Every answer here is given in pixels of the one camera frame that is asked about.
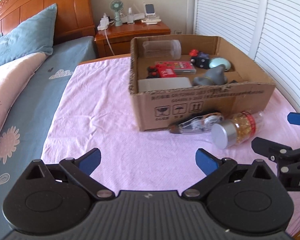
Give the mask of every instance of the white cable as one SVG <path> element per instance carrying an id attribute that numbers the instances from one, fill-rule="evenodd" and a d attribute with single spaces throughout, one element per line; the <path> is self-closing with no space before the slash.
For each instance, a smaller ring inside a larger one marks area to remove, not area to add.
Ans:
<path id="1" fill-rule="evenodd" d="M 112 52 L 113 56 L 115 56 L 115 54 L 114 54 L 114 52 L 113 52 L 113 50 L 112 50 L 112 47 L 111 47 L 111 45 L 110 45 L 109 39 L 108 39 L 108 35 L 107 35 L 107 31 L 106 31 L 106 29 L 105 29 L 105 35 L 106 35 L 106 39 L 107 39 L 107 42 L 108 42 L 109 48 L 111 49 L 111 52 Z"/>

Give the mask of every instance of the white louvered door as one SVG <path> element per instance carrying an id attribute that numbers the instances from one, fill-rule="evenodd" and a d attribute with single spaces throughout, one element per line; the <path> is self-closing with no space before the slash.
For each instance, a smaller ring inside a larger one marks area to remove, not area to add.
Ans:
<path id="1" fill-rule="evenodd" d="M 255 61 L 300 112 L 300 0 L 268 0 Z"/>
<path id="2" fill-rule="evenodd" d="M 300 112 L 300 0 L 196 0 L 196 34 L 218 35 L 255 60 Z"/>
<path id="3" fill-rule="evenodd" d="M 248 54 L 259 0 L 196 0 L 195 33 L 217 35 Z"/>

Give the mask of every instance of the gray rubber toy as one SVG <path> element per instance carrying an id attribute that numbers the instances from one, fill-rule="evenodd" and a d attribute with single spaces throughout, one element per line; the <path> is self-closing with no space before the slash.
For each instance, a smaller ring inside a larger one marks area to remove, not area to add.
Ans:
<path id="1" fill-rule="evenodd" d="M 209 69 L 203 77 L 195 77 L 193 79 L 194 86 L 213 86 L 224 85 L 228 82 L 225 76 L 225 65 L 221 64 Z"/>

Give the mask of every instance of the nightstand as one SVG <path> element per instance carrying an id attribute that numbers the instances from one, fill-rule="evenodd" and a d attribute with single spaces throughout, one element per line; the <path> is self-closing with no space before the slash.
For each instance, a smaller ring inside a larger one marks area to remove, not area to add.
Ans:
<path id="1" fill-rule="evenodd" d="M 113 52 L 120 55 L 130 53 L 130 41 L 134 37 L 167 35 L 171 33 L 171 30 L 163 22 L 146 25 L 141 21 L 136 21 L 134 24 L 124 23 L 119 27 L 109 26 L 106 32 Z M 98 31 L 94 40 L 98 47 L 99 57 L 113 55 L 106 40 L 105 31 Z"/>

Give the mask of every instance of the silver bottle cap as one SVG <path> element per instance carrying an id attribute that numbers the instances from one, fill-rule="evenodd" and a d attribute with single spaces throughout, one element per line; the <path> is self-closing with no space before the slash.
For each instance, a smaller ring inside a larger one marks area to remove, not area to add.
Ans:
<path id="1" fill-rule="evenodd" d="M 219 149 L 225 149 L 234 145 L 237 141 L 237 130 L 231 120 L 215 123 L 211 127 L 211 137 L 213 143 Z"/>

